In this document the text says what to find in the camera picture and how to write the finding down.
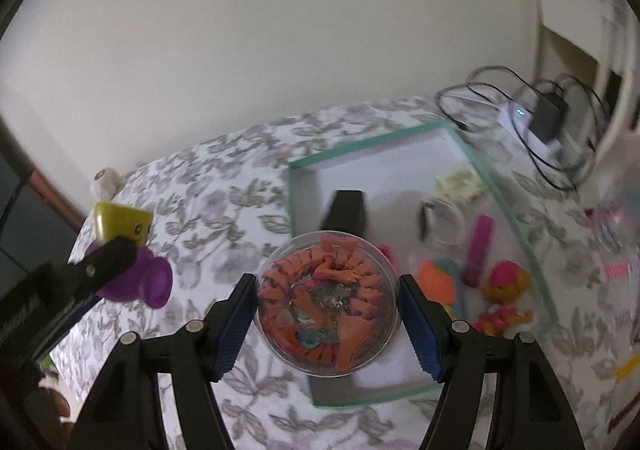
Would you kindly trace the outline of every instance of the table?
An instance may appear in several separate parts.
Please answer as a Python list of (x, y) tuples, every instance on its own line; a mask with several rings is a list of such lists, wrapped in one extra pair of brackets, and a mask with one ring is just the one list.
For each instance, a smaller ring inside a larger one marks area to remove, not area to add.
[[(560, 325), (543, 342), (574, 409), (588, 449), (606, 439), (616, 368), (614, 338), (598, 300), (600, 270), (594, 238), (573, 194), (546, 185), (522, 146), (495, 122), (495, 111), (464, 100), (449, 110), (476, 133), (465, 141), (495, 169), (558, 305)], [(289, 237), (287, 163), (293, 159), (440, 117), (429, 98), (344, 106), (229, 133), (142, 166), (114, 199), (155, 214), (149, 247), (174, 268), (163, 309), (139, 302), (98, 303), (52, 351), (63, 378), (84, 400), (100, 367), (126, 331), (142, 337), (173, 333), (225, 299), (242, 273)], [(94, 237), (88, 218), (72, 252), (82, 257)], [(170, 377), (159, 380), (172, 450), (184, 448)], [(320, 410), (306, 396), (305, 376), (285, 367), (255, 327), (233, 370), (214, 385), (238, 449), (418, 448), (438, 393), (349, 410)], [(474, 450), (482, 449), (492, 397), (482, 399)]]

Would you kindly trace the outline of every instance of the black charger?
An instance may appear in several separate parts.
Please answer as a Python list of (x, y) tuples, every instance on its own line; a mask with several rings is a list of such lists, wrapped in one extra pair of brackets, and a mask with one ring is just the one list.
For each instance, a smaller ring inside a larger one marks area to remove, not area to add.
[(555, 92), (541, 92), (529, 130), (543, 144), (547, 144), (560, 135), (568, 112), (569, 105), (562, 96)]

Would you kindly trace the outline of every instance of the magenta marker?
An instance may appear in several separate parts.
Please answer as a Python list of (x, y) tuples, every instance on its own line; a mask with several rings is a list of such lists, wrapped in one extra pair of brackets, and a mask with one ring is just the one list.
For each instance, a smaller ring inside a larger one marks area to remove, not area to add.
[(476, 221), (471, 242), (469, 242), (465, 269), (462, 270), (462, 281), (469, 287), (480, 285), (480, 277), (493, 231), (494, 220), (488, 215), (480, 215)]

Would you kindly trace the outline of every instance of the white roll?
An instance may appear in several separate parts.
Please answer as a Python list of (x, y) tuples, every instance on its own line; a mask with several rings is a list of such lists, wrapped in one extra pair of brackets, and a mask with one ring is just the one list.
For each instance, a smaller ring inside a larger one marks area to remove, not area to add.
[(113, 168), (103, 168), (91, 181), (91, 194), (97, 201), (110, 201), (118, 192), (120, 176)]

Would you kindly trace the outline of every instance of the tray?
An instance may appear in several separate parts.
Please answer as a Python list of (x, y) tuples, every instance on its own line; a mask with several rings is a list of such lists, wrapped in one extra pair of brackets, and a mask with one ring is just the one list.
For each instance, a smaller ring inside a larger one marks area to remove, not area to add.
[[(418, 238), (417, 212), (420, 202), (435, 195), (435, 176), (451, 173), (459, 163), (471, 163), (487, 189), (469, 208), (466, 240), (446, 252), (427, 247)], [(544, 337), (558, 322), (542, 270), (515, 216), (504, 200), (489, 169), (460, 139), (451, 125), (428, 122), (389, 134), (356, 141), (305, 157), (289, 165), (289, 206), (292, 233), (315, 231), (321, 224), (333, 193), (338, 189), (361, 190), (367, 199), (366, 239), (391, 247), (398, 259), (399, 274), (415, 274), (420, 262), (447, 256), (464, 265), (466, 244), (475, 219), (482, 213), (494, 219), (494, 235), (485, 273), (502, 259), (513, 260), (532, 276), (532, 287), (519, 304), (534, 310), (534, 324), (527, 329)], [(465, 289), (469, 321), (485, 311), (477, 290)], [(430, 390), (437, 385), (422, 372), (404, 327), (385, 352), (364, 369), (341, 378), (310, 378), (316, 406), (346, 407), (391, 401)]]

